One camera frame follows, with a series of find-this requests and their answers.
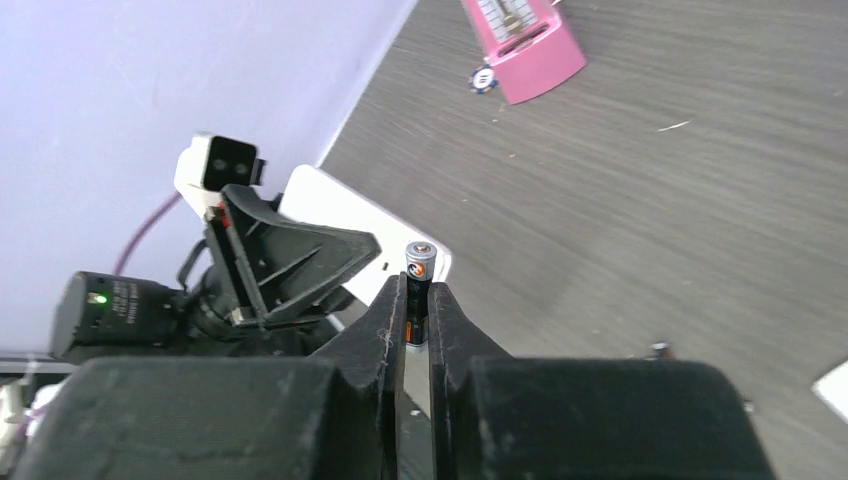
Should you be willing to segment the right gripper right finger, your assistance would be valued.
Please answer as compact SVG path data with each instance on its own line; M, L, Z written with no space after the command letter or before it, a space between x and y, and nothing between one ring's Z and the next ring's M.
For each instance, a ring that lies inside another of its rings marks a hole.
M740 394L699 362L517 358L428 294L439 479L771 479Z

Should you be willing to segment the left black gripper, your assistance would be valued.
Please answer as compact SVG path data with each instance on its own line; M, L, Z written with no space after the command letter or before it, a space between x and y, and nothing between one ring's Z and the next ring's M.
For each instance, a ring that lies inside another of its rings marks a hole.
M327 316L353 301L344 283L382 252L369 232L290 220L241 185L222 189L195 250L213 260L186 296L196 335L307 345L327 341Z

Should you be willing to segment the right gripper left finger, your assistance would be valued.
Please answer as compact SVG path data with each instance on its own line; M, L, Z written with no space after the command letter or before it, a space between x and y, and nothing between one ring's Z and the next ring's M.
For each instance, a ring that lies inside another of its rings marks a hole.
M308 357L113 357L73 373L18 479L397 479L406 278Z

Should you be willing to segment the large white remote control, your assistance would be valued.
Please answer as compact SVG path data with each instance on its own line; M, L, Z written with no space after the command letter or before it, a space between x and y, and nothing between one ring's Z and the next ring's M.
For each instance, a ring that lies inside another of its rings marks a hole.
M321 169L310 165L296 167L278 212L300 222L374 235L381 254L344 284L365 305L373 302L389 276L405 269L405 249L412 242L433 244L437 249L433 280L445 282L448 278L452 266L450 249Z

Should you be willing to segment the white battery cover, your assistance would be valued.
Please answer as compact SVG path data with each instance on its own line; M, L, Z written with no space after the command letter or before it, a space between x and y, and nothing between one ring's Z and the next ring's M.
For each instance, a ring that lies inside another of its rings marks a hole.
M812 386L815 395L844 423L847 422L847 362L832 368Z

